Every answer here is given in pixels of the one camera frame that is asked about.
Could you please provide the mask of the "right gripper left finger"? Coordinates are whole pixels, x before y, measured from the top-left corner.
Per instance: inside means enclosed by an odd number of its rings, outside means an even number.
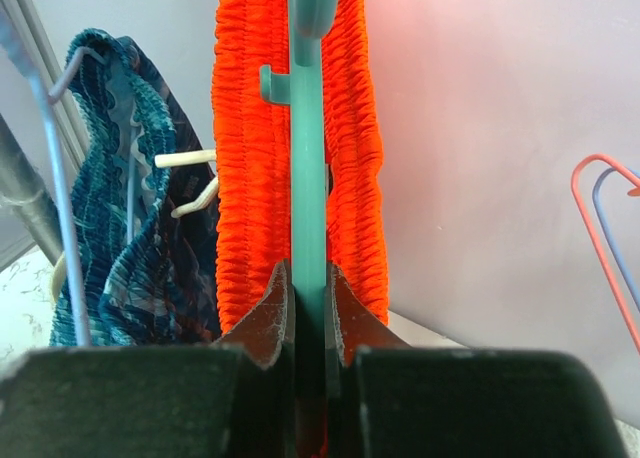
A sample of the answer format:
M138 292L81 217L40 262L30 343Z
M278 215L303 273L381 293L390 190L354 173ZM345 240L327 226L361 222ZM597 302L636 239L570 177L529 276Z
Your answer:
M291 457L295 300L263 298L207 345L56 347L1 379L5 457Z

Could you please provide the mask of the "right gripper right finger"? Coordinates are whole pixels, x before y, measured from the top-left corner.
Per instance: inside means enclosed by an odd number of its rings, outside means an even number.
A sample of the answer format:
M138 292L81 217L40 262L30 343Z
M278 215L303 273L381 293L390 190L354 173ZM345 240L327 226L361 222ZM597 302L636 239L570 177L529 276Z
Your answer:
M332 457L623 457L595 376L560 352L413 347L327 268Z

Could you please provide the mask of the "orange shorts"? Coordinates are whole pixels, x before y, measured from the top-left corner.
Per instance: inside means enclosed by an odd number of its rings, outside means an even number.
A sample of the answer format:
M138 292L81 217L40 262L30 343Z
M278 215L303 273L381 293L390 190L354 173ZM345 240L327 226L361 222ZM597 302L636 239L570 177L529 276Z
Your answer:
M219 178L220 326L230 331L290 256L290 113L261 98L259 70L289 69L287 0L219 0L211 102ZM379 320L389 276L378 174L383 163L365 0L339 0L322 42L325 151L333 178L328 258Z

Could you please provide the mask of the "teal plastic hanger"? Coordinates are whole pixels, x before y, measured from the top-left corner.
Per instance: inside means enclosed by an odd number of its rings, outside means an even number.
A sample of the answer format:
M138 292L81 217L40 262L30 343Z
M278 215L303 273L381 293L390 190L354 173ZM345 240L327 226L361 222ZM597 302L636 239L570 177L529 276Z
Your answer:
M291 271L296 301L295 438L301 457L325 443L324 307L327 171L322 40L339 0L287 0L289 70L260 69L264 101L290 109Z

